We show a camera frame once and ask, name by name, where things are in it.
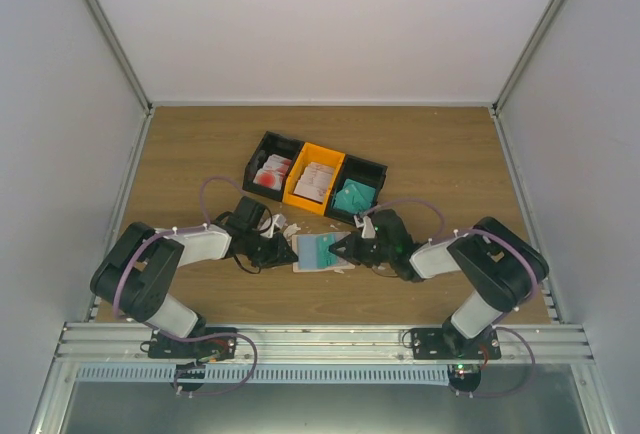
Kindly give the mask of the beige card holder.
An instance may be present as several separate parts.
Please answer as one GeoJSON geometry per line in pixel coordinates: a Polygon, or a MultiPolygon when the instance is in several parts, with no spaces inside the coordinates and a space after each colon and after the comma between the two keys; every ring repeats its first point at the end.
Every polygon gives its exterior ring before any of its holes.
{"type": "Polygon", "coordinates": [[[319,234],[293,235],[291,238],[291,247],[298,255],[298,262],[293,264],[294,273],[314,273],[335,271],[343,272],[345,270],[354,269],[355,266],[347,263],[338,268],[319,269],[316,264],[316,236],[319,234]]]}

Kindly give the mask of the teal VIP credit card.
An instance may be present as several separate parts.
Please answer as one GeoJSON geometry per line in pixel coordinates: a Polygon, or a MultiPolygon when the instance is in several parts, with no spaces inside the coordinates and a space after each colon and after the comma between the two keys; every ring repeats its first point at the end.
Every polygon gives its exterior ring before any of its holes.
{"type": "Polygon", "coordinates": [[[342,240],[345,233],[325,233],[316,236],[316,264],[319,269],[338,268],[347,264],[339,256],[333,254],[329,248],[336,242],[342,240]]]}

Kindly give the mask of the black bin with teal cards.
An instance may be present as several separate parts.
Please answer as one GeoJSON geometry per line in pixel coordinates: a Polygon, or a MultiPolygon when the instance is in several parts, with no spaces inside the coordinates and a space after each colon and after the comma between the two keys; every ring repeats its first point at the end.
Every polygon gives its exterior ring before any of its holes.
{"type": "Polygon", "coordinates": [[[354,225],[355,215],[377,204],[386,173],[386,165],[346,155],[330,190],[324,216],[354,225]]]}

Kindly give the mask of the yellow bin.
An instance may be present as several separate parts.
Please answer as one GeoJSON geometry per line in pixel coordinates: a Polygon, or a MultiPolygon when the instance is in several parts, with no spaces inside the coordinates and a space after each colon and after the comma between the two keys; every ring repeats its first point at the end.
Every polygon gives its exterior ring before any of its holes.
{"type": "Polygon", "coordinates": [[[324,215],[346,154],[306,142],[287,176],[283,202],[324,215]]]}

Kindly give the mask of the black bin with red cards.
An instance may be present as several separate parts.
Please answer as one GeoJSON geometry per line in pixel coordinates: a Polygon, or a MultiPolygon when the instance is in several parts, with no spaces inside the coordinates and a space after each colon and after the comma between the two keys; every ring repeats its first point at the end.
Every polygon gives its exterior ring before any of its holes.
{"type": "Polygon", "coordinates": [[[303,146],[301,140],[267,131],[245,167],[243,189],[281,201],[286,180],[303,146]]]}

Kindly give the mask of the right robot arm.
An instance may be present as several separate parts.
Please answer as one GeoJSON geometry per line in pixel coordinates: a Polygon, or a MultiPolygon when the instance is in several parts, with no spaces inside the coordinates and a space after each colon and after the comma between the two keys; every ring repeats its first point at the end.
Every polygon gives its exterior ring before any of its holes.
{"type": "Polygon", "coordinates": [[[464,274],[473,291],[440,329],[444,350],[456,359],[468,357],[492,325],[532,299],[549,274],[542,254],[493,217],[441,242],[415,241],[392,209],[360,216],[356,227],[328,251],[353,265],[387,264],[408,282],[464,274]]]}

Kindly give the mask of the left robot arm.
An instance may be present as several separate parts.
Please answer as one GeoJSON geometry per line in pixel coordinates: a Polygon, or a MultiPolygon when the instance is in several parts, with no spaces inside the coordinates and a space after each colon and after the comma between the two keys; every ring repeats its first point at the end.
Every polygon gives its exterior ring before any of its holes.
{"type": "Polygon", "coordinates": [[[235,209],[202,225],[156,229],[130,224],[92,276],[91,292],[109,302],[113,313],[160,330],[185,358],[203,352],[201,316],[169,294],[177,270],[202,261],[233,260],[259,274],[288,266],[298,256],[286,240],[284,217],[247,196],[235,209]]]}

